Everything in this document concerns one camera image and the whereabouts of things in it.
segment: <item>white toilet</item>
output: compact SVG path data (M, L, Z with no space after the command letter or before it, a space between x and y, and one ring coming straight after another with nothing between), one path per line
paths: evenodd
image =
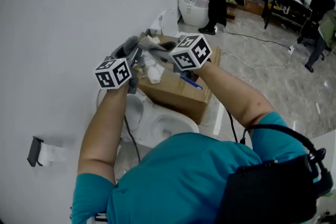
M178 133L198 133L197 124L185 115L154 104L141 90L127 95L126 118L130 131L138 144L155 147L170 136ZM99 105L106 91L100 91ZM125 123L121 137L131 140Z
M178 0L178 7L188 25L205 27L209 22L208 0Z

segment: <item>wire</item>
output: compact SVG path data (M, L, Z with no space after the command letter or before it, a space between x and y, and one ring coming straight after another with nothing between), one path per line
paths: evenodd
M137 156L138 156L138 161L140 162L141 159L140 159L140 154L139 154L138 146L136 145L136 141L135 141L133 135L131 134L130 127L129 127L129 125L128 125L128 121L127 121L127 119L126 119L126 115L125 115L125 117L124 117L124 120L125 120L125 125L126 125L126 128L127 128L128 134L129 134L130 138L132 139L133 144L134 144L134 147L135 147L135 150L136 150L136 152L137 152L136 154L137 154Z
M230 55L230 56L232 56L232 57L234 57L234 58L236 58L239 62L241 62L242 64L244 64L244 65L246 65L246 66L248 66L248 67L251 67L251 68L253 68L253 69L276 69L276 68L285 68L287 65L289 65L289 60L290 60L290 56L291 56L291 54L289 55L289 58L288 58L288 62L287 62L287 64L285 64L283 67L252 67L252 66L250 66L250 65L248 65L247 63L244 63L243 61L241 61L237 56L234 56L234 55L232 55L232 54L229 54L229 53L227 53L226 51L221 51L221 52L223 52L223 53L225 53L225 54L227 54L227 55Z
M100 105L99 101L100 101L100 93L101 93L101 92L102 92L102 89L100 89L99 92L98 92L98 94L97 94L97 99L96 99L96 109L98 109L98 107L99 107L99 105ZM136 141L135 141L133 135L131 134L131 130L130 130L130 127L129 127L129 125L128 125L128 121L127 121L127 119L126 119L126 115L125 115L125 117L124 117L124 120L125 120L125 125L126 125L127 132L128 132L128 134L129 134L130 138L132 139L133 144L134 144L134 147L135 147L135 150L136 150L136 152L137 152L136 154L137 154L137 156L138 156L138 161L140 162L141 159L140 159L140 154L139 154L138 146L136 145Z
M290 50L290 47L288 47L288 46L286 46L286 45L283 45L283 44L280 44L280 43L277 43L277 42L275 42L275 41L271 41L271 40L263 40L263 39L259 39L259 38L256 38L256 37L252 37L252 36L248 36L248 35L243 35L243 34L231 33L231 32L229 32L228 30L226 30L226 26L224 27L224 29L225 29L225 31L226 31L227 33L229 33L229 34L231 34L231 35L250 37L250 38L254 38L254 39L256 39L256 40L260 40L260 41L263 41L263 42L275 43L275 44L278 44L278 45L283 46L283 47L285 47L285 48L287 48L287 49Z
M313 13L313 10L312 10L311 8L310 8L309 10L310 10L310 16L309 16L309 18L305 21L305 23L303 24L303 26L301 27L301 29L300 29L300 36L301 36L301 31L302 31L302 29L304 28L304 26L306 25L306 22L308 22L308 20L310 19L311 15L312 15L312 13Z
M236 143L238 143L238 139L237 139L237 135L236 135L236 131L235 131L235 127L233 126L233 119L232 119L232 115L231 113L226 110L227 114L229 115L230 121L231 121L231 128L232 128L232 132L233 132L233 136L235 137L235 141Z

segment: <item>black shoe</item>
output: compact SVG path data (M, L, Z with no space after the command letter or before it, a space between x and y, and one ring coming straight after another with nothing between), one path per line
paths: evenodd
M298 44L301 44L303 42L303 37L298 37Z
M204 28L199 28L198 32L200 32L201 34L207 34L207 35L212 35L214 36L216 34L215 29L209 30L208 28L204 27Z
M226 26L226 19L224 19L224 20L218 20L218 23L221 24L221 25Z
M305 68L309 70L310 73L314 73L314 69L310 66L304 65Z

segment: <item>teal shirt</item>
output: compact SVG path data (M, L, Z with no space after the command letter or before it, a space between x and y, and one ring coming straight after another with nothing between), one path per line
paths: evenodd
M275 112L259 124L286 126ZM97 175L79 175L72 223L86 223L101 212L109 223L211 223L227 177L239 166L284 162L306 153L300 142L272 130L254 130L252 144L253 150L201 134L177 134L150 151L116 186Z

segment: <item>black pants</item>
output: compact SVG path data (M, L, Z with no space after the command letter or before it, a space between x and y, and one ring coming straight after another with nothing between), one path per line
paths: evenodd
M308 62L306 63L307 66L311 67L319 59L327 44L324 42L321 35L319 35L317 41L314 39L304 38L302 43L310 46L315 46L314 51L312 52Z
M206 28L213 30L217 22L225 21L226 17L226 0L209 1L209 23Z

